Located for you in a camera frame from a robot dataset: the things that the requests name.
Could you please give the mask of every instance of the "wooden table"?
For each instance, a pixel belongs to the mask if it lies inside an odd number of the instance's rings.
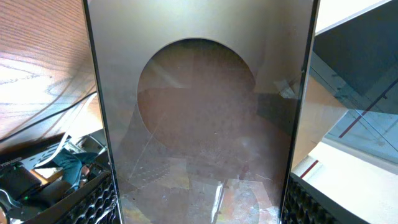
[[[0,0],[0,20],[0,138],[96,91],[81,0]],[[64,132],[79,106],[0,144],[0,154]],[[89,122],[79,134],[102,128],[97,98],[81,116]]]

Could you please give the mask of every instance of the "black cable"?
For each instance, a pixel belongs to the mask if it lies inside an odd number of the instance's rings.
[[[0,143],[2,143],[2,142],[4,142],[4,141],[7,141],[8,139],[10,139],[10,138],[16,136],[17,134],[19,134],[19,133],[25,131],[26,129],[29,129],[29,128],[35,126],[36,124],[39,124],[39,123],[45,121],[46,119],[52,118],[52,117],[54,117],[55,115],[58,115],[58,114],[60,114],[60,113],[63,113],[63,112],[65,112],[65,111],[67,111],[67,110],[69,110],[69,109],[75,107],[76,105],[78,105],[79,103],[81,103],[83,100],[89,98],[91,95],[95,94],[96,92],[97,92],[97,91],[94,91],[94,92],[92,92],[92,93],[89,93],[89,94],[87,94],[85,97],[83,97],[82,99],[80,99],[79,101],[77,101],[76,103],[74,103],[74,104],[68,106],[67,108],[62,109],[62,110],[60,110],[60,111],[58,111],[58,112],[56,112],[56,113],[54,113],[54,114],[51,114],[51,115],[49,115],[49,116],[46,116],[45,118],[42,118],[42,119],[40,119],[40,120],[34,122],[33,124],[30,124],[30,125],[28,125],[28,126],[22,128],[21,130],[19,130],[19,131],[13,133],[13,134],[10,134],[9,136],[7,136],[7,137],[5,137],[5,138],[3,138],[3,139],[0,139]]]
[[[7,197],[7,199],[8,199],[8,202],[9,202],[11,205],[13,205],[13,206],[15,206],[15,207],[17,207],[17,208],[22,208],[21,203],[15,201],[5,190],[0,189],[0,192],[3,192],[3,193],[6,195],[6,197]]]

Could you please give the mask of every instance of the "red line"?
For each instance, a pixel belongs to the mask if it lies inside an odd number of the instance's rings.
[[[302,179],[308,172],[310,172],[310,170],[312,170],[313,167],[315,167],[315,165],[318,163],[319,161],[315,161],[313,164],[310,165],[310,167],[304,171],[304,173],[300,176],[300,178]]]
[[[379,100],[381,100],[381,98],[383,98],[383,97],[385,97],[386,96],[386,93],[392,88],[392,87],[394,87],[394,85],[395,84],[397,84],[398,83],[398,79],[396,79],[396,80],[394,80],[392,83],[391,83],[391,85],[389,85],[387,88],[386,88],[386,90],[384,90],[384,92],[382,92],[381,94],[380,94],[380,96],[379,97],[377,97],[374,101],[373,101],[373,103],[372,104],[370,104],[369,106],[368,106],[368,108],[366,108],[366,110],[364,110],[362,113],[361,113],[361,115],[360,116],[358,116],[349,126],[348,126],[348,128],[347,129],[345,129],[343,132],[342,132],[342,134],[340,134],[340,136],[338,136],[339,138],[342,138],[345,134],[347,134],[347,132],[351,129],[351,128],[353,128],[353,126],[370,110],[370,109],[372,109],[372,107],[374,106],[374,105],[376,105],[376,103],[378,103],[379,102]]]

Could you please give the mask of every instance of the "circular cutout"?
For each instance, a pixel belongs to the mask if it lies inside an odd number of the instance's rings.
[[[254,77],[224,45],[181,40],[157,52],[142,71],[138,106],[145,126],[169,150],[192,154],[252,131]]]

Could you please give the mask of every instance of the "white wall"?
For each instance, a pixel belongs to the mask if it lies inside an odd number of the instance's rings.
[[[369,223],[398,223],[398,176],[323,142],[309,154],[319,161],[303,179]]]

